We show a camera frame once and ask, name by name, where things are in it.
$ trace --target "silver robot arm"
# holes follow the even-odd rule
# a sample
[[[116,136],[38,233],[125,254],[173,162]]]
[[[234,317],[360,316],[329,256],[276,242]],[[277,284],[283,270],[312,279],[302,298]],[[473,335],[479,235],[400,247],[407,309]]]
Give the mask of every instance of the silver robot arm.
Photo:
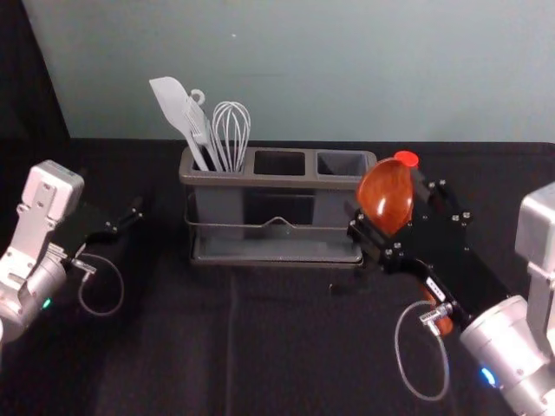
[[[555,183],[523,199],[515,250],[529,262],[528,302],[513,296],[487,310],[461,341],[516,414],[555,415]]]
[[[30,169],[16,230],[0,258],[0,345],[17,339],[65,282],[67,256],[50,239],[84,186],[81,176],[52,160]]]

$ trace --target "blue led light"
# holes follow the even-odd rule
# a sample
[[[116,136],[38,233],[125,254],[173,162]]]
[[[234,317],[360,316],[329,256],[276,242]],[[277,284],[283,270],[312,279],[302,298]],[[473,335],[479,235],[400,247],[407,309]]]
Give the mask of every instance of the blue led light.
[[[493,373],[489,371],[487,368],[482,368],[480,372],[482,373],[486,381],[489,383],[489,385],[492,387],[495,387],[496,382],[495,382],[495,377],[493,376]]]

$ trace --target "white spatula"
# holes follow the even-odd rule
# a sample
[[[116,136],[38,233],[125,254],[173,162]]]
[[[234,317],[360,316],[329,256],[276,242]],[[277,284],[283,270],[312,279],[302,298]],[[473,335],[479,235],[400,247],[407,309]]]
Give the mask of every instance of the white spatula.
[[[179,81],[171,76],[156,78],[149,82],[166,119],[174,128],[179,130],[187,140],[187,144],[191,149],[191,154],[193,155],[194,161],[197,162],[199,169],[207,172],[208,166],[200,153],[197,143],[191,135],[191,125],[185,116],[185,105],[188,98],[186,90]]]

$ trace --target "black fabric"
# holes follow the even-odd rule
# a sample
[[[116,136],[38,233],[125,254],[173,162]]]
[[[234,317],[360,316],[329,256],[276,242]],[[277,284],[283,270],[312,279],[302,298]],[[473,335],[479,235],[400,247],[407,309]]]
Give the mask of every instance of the black fabric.
[[[69,140],[21,0],[0,2],[0,140],[48,146]]]
[[[285,143],[282,146],[302,146]],[[402,144],[315,144],[366,148],[385,157]],[[403,386],[393,332],[402,309],[421,298],[409,276],[373,274],[365,296],[330,298],[347,270],[191,267],[182,224],[182,142],[74,140],[41,154],[88,171],[84,198],[118,212],[154,189],[142,226],[100,252],[126,277],[121,314],[86,317],[71,294],[3,352],[2,415],[509,415],[456,335],[446,339],[452,386],[439,404]],[[413,144],[421,168],[466,197],[476,220],[472,246],[499,278],[526,295],[526,265],[514,254],[520,200],[555,178],[554,151],[541,144]],[[2,150],[0,238],[9,242],[30,163]],[[109,272],[101,274],[110,278]],[[428,393],[441,387],[437,347],[418,325],[402,331],[408,375]]]

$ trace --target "light blue wall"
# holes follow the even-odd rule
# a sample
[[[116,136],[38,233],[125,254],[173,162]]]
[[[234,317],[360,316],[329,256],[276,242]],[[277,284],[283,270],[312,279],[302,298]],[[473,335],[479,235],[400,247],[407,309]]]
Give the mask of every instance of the light blue wall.
[[[25,0],[73,137],[178,138],[148,79],[257,140],[555,141],[553,0]]]

